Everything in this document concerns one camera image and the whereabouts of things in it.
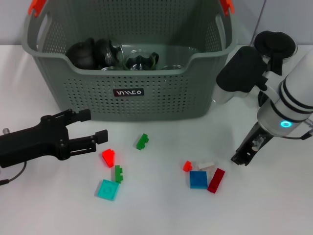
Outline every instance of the white lego brick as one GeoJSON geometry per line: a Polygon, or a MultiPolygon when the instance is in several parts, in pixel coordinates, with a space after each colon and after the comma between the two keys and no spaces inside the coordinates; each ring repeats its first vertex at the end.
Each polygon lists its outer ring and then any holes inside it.
{"type": "Polygon", "coordinates": [[[209,168],[211,166],[214,166],[214,163],[208,162],[208,163],[200,163],[200,164],[198,164],[199,170],[207,169],[207,168],[209,168]]]}

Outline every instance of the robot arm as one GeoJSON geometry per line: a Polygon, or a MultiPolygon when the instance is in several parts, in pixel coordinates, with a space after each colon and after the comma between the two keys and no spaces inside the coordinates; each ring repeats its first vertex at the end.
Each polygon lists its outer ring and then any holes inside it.
{"type": "MultiPolygon", "coordinates": [[[[290,134],[313,113],[313,50],[283,81],[281,76],[266,69],[255,48],[242,47],[217,77],[213,100],[219,104],[236,95],[248,95],[254,86],[269,97],[258,111],[258,122],[232,157],[239,165],[248,165],[272,137],[290,134]]],[[[301,139],[311,136],[307,132],[301,139]]]]}
{"type": "Polygon", "coordinates": [[[90,110],[79,113],[71,109],[53,116],[44,116],[37,126],[0,136],[0,166],[2,168],[23,163],[45,155],[66,160],[70,156],[96,151],[96,144],[108,141],[108,131],[93,136],[72,139],[66,126],[91,119],[90,110]]]}

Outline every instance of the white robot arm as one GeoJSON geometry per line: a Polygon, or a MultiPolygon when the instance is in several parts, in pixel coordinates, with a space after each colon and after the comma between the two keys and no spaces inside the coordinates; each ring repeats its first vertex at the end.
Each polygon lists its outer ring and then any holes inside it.
{"type": "MultiPolygon", "coordinates": [[[[235,95],[247,95],[254,86],[269,97],[258,111],[258,122],[232,158],[239,165],[248,165],[268,141],[290,134],[313,113],[313,50],[283,81],[266,69],[255,48],[242,47],[217,77],[213,100],[219,104],[235,95]]],[[[300,139],[311,136],[309,131],[300,139]]]]}

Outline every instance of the lego brick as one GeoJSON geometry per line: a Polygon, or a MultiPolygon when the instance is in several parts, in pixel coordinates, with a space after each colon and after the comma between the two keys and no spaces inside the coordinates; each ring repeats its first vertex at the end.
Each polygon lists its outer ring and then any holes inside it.
{"type": "Polygon", "coordinates": [[[183,171],[186,171],[186,172],[191,171],[191,170],[192,170],[191,162],[190,162],[190,161],[186,161],[186,163],[185,163],[185,165],[184,165],[184,167],[183,167],[182,170],[183,170],[183,171]]]}
{"type": "Polygon", "coordinates": [[[190,172],[190,188],[207,189],[206,171],[191,171],[190,172]]]}
{"type": "Polygon", "coordinates": [[[115,152],[111,149],[107,149],[106,151],[102,152],[102,157],[107,163],[109,168],[114,166],[114,155],[115,152]]]}
{"type": "Polygon", "coordinates": [[[138,141],[137,145],[136,145],[136,149],[141,150],[143,148],[145,148],[146,143],[149,141],[148,136],[146,134],[143,134],[140,138],[140,140],[138,141]]]}
{"type": "Polygon", "coordinates": [[[119,184],[109,180],[103,180],[98,191],[98,197],[114,201],[119,184]]]}
{"type": "Polygon", "coordinates": [[[209,187],[207,188],[208,191],[212,192],[212,193],[215,193],[217,188],[219,187],[220,185],[220,182],[223,178],[225,174],[225,171],[217,168],[217,170],[215,171],[215,174],[210,182],[210,185],[209,187]]]}
{"type": "Polygon", "coordinates": [[[123,168],[121,168],[119,165],[115,166],[115,182],[121,183],[123,180],[123,176],[121,175],[123,173],[123,168]]]}
{"type": "Polygon", "coordinates": [[[200,163],[200,164],[198,164],[199,170],[205,170],[205,169],[207,169],[207,168],[209,168],[211,166],[214,166],[214,163],[207,162],[207,163],[200,163]]]}

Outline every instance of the red lego brick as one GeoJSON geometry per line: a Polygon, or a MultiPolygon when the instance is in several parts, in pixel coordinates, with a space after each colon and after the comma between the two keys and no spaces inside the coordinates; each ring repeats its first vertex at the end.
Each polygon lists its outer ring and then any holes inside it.
{"type": "Polygon", "coordinates": [[[215,171],[215,174],[214,174],[214,176],[213,176],[213,178],[212,178],[212,180],[210,182],[210,185],[207,188],[207,190],[209,190],[212,193],[215,193],[217,188],[220,185],[220,182],[221,182],[224,174],[225,174],[225,171],[217,168],[217,170],[215,171]]]}
{"type": "Polygon", "coordinates": [[[192,170],[192,165],[190,161],[186,161],[184,167],[183,167],[183,171],[189,172],[192,170]]]}
{"type": "Polygon", "coordinates": [[[114,155],[115,152],[111,149],[107,149],[106,151],[102,152],[102,157],[106,161],[109,168],[114,166],[114,155]]]}

